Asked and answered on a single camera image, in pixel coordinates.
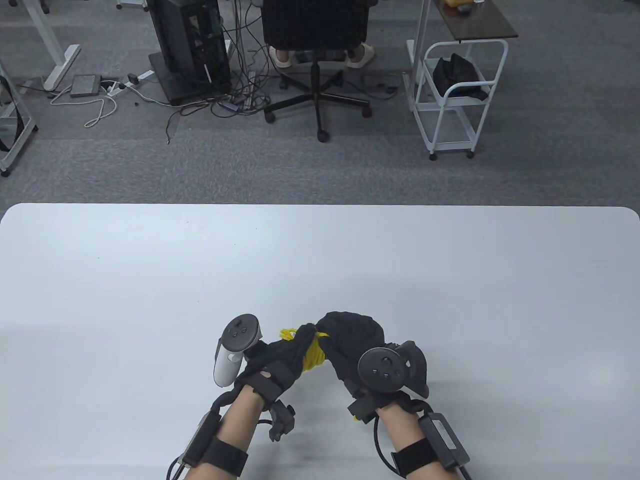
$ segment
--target white slipper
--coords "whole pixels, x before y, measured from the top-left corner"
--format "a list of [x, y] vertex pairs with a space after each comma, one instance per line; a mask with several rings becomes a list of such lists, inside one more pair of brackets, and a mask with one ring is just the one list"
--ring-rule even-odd
[[269, 47], [269, 56], [273, 60], [273, 64], [278, 68], [289, 68], [291, 66], [291, 55], [289, 55], [289, 59], [287, 61], [280, 61], [276, 55], [276, 49]]
[[363, 42], [362, 46], [364, 47], [364, 55], [362, 56], [362, 60], [360, 60], [360, 61], [351, 61], [351, 58], [349, 58], [349, 56], [347, 56], [347, 60], [344, 62], [344, 64], [347, 67], [349, 67], [349, 68], [362, 68], [366, 64], [368, 64], [371, 61], [371, 59], [374, 57], [374, 55], [376, 54], [376, 51], [371, 45], [365, 44]]

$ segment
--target computer tower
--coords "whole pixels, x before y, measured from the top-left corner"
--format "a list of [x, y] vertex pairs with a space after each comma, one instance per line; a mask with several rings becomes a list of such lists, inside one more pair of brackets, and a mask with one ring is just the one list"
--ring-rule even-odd
[[217, 0], [152, 0], [149, 12], [161, 48], [149, 60], [169, 101], [229, 92], [231, 72]]

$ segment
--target office chair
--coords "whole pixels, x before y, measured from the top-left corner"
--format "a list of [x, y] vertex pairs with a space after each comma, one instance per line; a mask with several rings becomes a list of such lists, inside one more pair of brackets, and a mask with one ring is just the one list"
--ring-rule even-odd
[[[18, 0], [9, 0], [9, 5], [18, 6]], [[47, 2], [45, 0], [40, 0], [40, 6], [42, 7], [42, 12], [47, 15], [49, 13]]]
[[321, 84], [317, 59], [320, 51], [352, 52], [366, 40], [367, 0], [263, 0], [261, 8], [264, 41], [268, 45], [278, 50], [312, 52], [311, 85], [280, 73], [281, 88], [293, 85], [304, 93], [267, 105], [264, 119], [268, 124], [275, 122], [276, 110], [312, 101], [316, 109], [317, 138], [324, 143], [329, 140], [329, 133], [322, 128], [321, 100], [360, 107], [364, 118], [372, 115], [366, 100], [325, 93], [333, 85], [340, 86], [344, 79], [340, 71]]

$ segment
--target yellow yarn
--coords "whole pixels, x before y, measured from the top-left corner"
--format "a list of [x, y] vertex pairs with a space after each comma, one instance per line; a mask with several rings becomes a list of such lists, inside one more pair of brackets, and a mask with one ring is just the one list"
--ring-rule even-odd
[[[293, 337], [296, 336], [297, 331], [298, 331], [297, 328], [280, 330], [280, 338], [282, 340], [291, 341], [293, 340]], [[316, 332], [316, 337], [314, 338], [313, 343], [311, 343], [311, 346], [309, 347], [309, 350], [307, 350], [307, 354], [305, 355], [303, 371], [306, 372], [307, 370], [311, 370], [312, 368], [317, 367], [318, 365], [322, 365], [323, 362], [326, 360], [326, 357], [324, 356], [324, 352], [320, 348], [320, 343], [318, 343], [318, 338], [328, 337], [328, 336], [329, 335], [327, 335], [326, 333]]]

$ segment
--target chair wheel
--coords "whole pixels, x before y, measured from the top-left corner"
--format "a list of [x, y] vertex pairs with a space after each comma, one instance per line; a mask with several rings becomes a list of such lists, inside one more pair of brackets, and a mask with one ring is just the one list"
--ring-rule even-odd
[[318, 141], [321, 143], [326, 143], [329, 141], [329, 132], [326, 130], [318, 130]]

